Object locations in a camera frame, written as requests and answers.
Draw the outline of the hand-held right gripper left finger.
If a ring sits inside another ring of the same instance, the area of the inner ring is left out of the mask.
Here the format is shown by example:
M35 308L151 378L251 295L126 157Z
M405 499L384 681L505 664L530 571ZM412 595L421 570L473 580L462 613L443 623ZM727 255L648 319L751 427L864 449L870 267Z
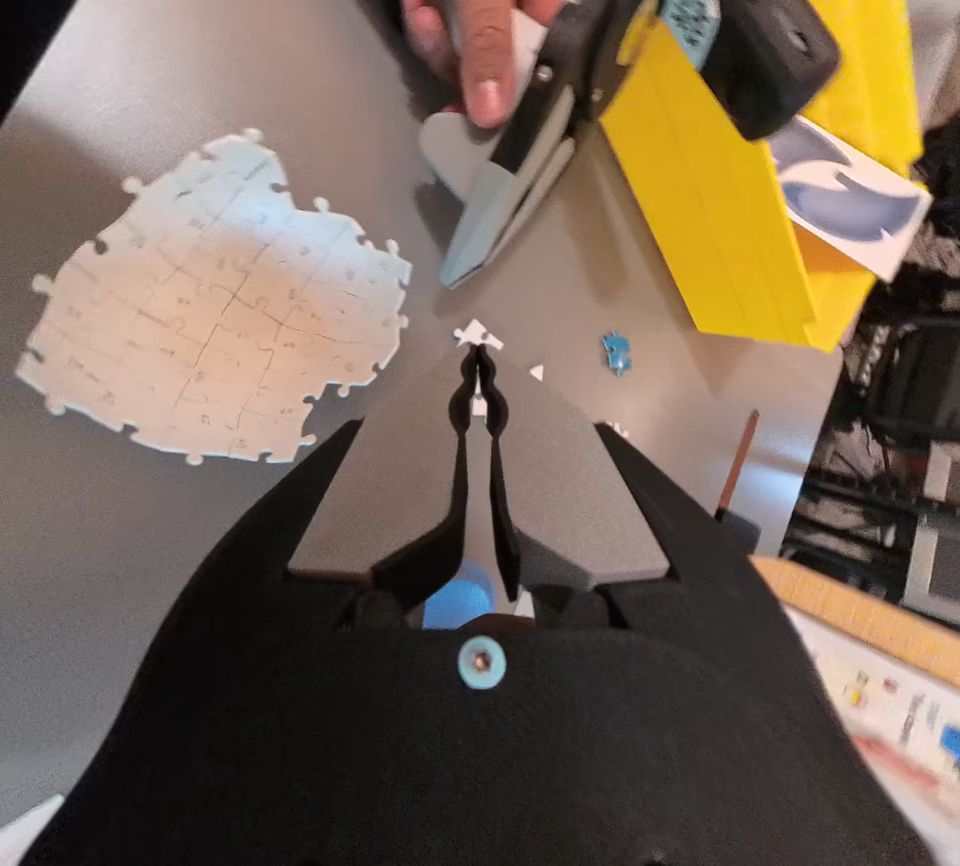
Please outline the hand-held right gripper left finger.
M455 348L369 409L289 560L292 576L372 588L402 608L453 578L476 372L477 348Z

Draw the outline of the blue white card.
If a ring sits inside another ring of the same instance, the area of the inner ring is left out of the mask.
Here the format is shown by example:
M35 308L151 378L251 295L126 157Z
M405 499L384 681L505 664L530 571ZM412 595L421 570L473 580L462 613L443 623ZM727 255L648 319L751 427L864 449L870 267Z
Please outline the blue white card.
M877 279L895 279L930 193L797 116L767 139L790 219Z

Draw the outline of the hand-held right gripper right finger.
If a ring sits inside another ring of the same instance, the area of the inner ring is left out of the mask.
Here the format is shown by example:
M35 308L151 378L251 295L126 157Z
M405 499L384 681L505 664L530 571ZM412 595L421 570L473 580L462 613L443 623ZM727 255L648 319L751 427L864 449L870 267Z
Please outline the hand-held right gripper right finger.
M485 345L478 381L494 547L509 598L663 578L669 560L588 415Z

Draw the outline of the brown wooden table inlay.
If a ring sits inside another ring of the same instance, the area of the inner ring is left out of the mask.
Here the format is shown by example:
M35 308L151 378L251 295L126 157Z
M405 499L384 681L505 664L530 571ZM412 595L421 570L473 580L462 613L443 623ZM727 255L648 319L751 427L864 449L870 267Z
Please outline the brown wooden table inlay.
M731 462L729 468L730 470L726 475L726 480L718 499L717 508L714 512L714 517L718 521L723 520L729 511L739 478L747 462L747 458L753 445L753 440L755 439L757 433L760 417L760 411L758 409L754 408L750 410L750 414L747 417L738 441L736 448L737 451L735 452L733 461Z

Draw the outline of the blue bowl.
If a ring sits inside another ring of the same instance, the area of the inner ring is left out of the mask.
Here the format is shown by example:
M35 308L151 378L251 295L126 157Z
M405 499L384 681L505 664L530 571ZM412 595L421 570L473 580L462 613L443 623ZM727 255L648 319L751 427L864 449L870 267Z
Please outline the blue bowl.
M497 589L486 568L463 559L454 577L431 594L423 605L421 627L426 631L458 630L497 608Z

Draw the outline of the beige board edge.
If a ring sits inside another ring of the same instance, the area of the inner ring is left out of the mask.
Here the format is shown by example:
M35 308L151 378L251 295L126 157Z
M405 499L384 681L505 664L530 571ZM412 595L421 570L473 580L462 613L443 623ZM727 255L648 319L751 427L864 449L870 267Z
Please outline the beige board edge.
M958 690L957 632L793 561L750 560L787 607Z

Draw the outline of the yellow plastic bin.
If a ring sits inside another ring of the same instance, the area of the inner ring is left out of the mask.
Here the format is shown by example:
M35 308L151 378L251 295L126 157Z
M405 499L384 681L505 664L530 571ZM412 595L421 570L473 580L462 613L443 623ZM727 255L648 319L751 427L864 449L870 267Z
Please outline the yellow plastic bin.
M810 0L838 40L837 76L803 116L893 173L922 132L906 0ZM602 127L700 332L839 344L868 271L789 219L771 152L744 141L663 21Z

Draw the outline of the partly built puzzle ball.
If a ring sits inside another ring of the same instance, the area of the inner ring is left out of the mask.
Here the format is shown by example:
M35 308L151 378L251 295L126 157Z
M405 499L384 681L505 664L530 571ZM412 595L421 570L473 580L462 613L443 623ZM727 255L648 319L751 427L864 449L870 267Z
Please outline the partly built puzzle ball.
M53 416L182 456L292 463L311 401L390 364L412 264L322 198L301 209L255 128L189 152L31 283L45 299L15 368Z

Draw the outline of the white printed sheet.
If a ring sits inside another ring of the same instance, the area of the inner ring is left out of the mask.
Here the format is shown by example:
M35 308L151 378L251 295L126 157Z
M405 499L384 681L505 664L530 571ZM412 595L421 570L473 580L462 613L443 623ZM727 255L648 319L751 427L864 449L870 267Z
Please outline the white printed sheet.
M958 864L958 690L797 609L784 610L874 777L935 862Z

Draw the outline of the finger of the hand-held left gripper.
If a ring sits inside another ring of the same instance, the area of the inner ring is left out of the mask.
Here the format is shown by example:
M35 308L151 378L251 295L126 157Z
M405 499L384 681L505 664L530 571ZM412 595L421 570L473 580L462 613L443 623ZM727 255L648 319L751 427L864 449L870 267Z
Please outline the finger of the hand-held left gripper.
M519 205L519 177L497 163L485 163L440 267L439 281L446 289L457 288L485 268Z
M575 152L569 132L570 111L557 110L523 160L516 174L504 177L490 207L492 240L486 255L490 264L504 251L540 209Z

